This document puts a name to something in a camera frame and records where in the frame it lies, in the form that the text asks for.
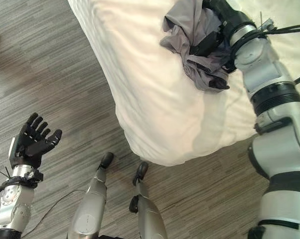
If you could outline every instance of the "gray cloth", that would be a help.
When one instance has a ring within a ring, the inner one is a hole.
[[[178,1],[163,21],[163,30],[172,31],[160,45],[181,55],[186,75],[199,90],[222,91],[228,88],[228,74],[222,69],[224,59],[229,59],[230,55],[230,47],[225,42],[208,57],[189,55],[191,46],[198,45],[212,31],[218,31],[220,25],[212,10],[202,9],[202,0]]]

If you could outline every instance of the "mattress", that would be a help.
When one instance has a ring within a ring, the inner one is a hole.
[[[68,0],[105,73],[131,150],[172,166],[252,136],[255,114],[239,70],[230,89],[199,91],[181,58],[160,47],[164,15],[176,0]],[[260,25],[300,24],[300,0],[231,0]],[[292,77],[300,76],[300,33],[271,36]]]

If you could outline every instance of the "gray carpet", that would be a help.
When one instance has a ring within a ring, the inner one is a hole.
[[[64,135],[44,156],[45,179],[35,189],[26,232],[60,197],[86,189],[103,154],[112,151],[117,157],[108,172],[101,233],[139,238],[137,216],[128,205],[140,161],[129,149],[102,69],[66,0],[0,0],[0,170],[9,164],[11,137],[32,112]],[[249,163],[250,141],[184,165],[150,164],[145,183],[169,238],[246,238],[267,185]],[[63,200],[25,238],[64,239],[82,196]]]

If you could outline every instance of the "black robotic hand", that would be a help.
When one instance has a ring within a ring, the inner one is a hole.
[[[11,168],[21,164],[30,165],[35,169],[39,168],[42,155],[51,151],[59,143],[62,131],[58,129],[46,138],[50,129],[43,131],[48,123],[44,122],[39,126],[42,121],[42,117],[33,113],[21,128],[19,135],[13,139],[9,153]]]

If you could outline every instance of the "robotic arm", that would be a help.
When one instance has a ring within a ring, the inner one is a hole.
[[[204,0],[216,12],[230,43],[232,64],[243,72],[254,107],[256,131],[249,158],[256,171],[269,179],[261,200],[258,226],[248,239],[300,239],[300,95],[286,67],[266,38],[280,34],[268,25],[257,29],[248,17],[226,0]]]
[[[51,151],[60,141],[62,131],[50,133],[47,122],[37,113],[30,116],[22,127],[18,137],[12,139],[9,149],[9,161],[12,176],[0,185],[0,239],[19,239],[30,220],[30,206],[34,198],[34,189],[43,180],[38,171],[41,157]]]

